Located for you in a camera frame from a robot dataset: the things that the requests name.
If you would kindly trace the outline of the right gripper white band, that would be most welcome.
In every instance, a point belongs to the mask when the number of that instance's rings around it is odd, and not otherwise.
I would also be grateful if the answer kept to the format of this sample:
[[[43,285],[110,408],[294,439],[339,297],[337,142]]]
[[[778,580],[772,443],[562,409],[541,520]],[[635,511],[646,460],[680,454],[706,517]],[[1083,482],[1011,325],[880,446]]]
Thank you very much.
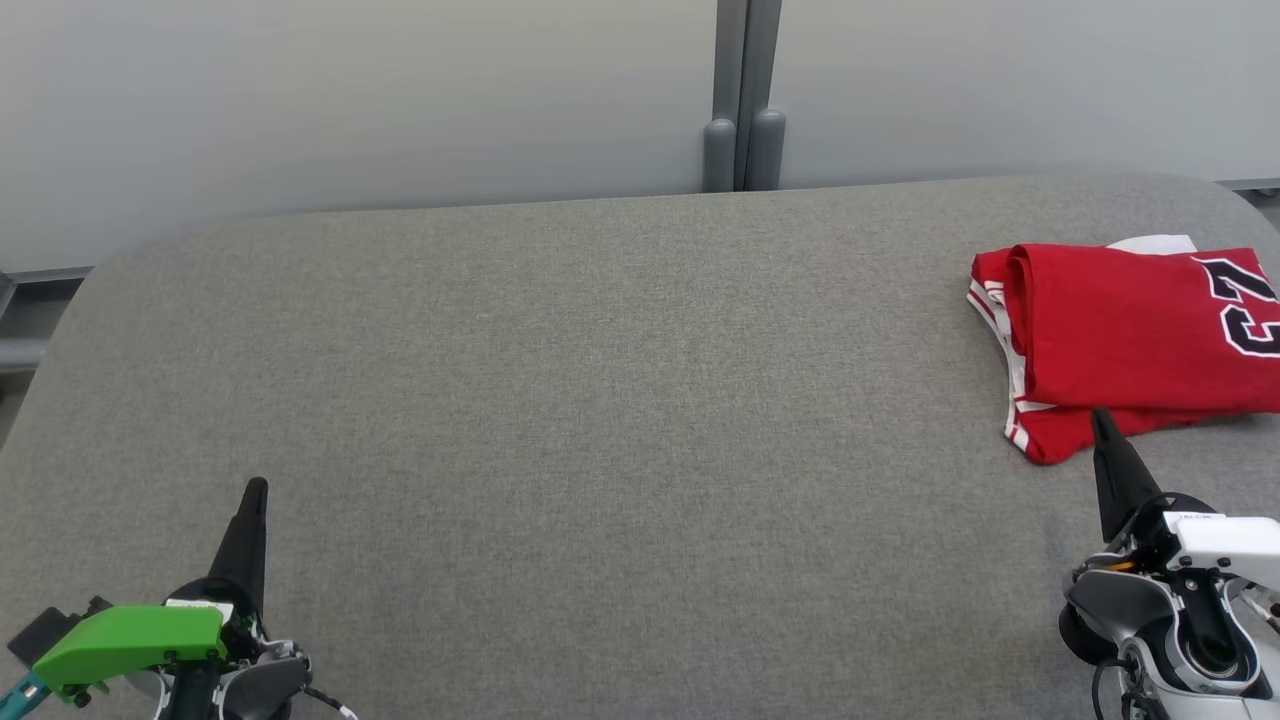
[[[1277,520],[1229,516],[1189,495],[1161,495],[1106,407],[1092,410],[1092,434],[1100,529],[1110,542],[1100,553],[1102,569],[1279,582]]]

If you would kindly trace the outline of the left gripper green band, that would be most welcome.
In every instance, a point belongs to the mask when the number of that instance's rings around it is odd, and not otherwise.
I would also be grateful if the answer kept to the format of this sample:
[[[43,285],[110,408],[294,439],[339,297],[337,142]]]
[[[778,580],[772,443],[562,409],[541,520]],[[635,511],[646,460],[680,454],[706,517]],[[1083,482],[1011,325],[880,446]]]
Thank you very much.
[[[64,701],[81,687],[177,664],[246,659],[261,642],[268,547],[265,478],[251,478],[209,577],[157,605],[113,605],[76,621],[33,662]]]

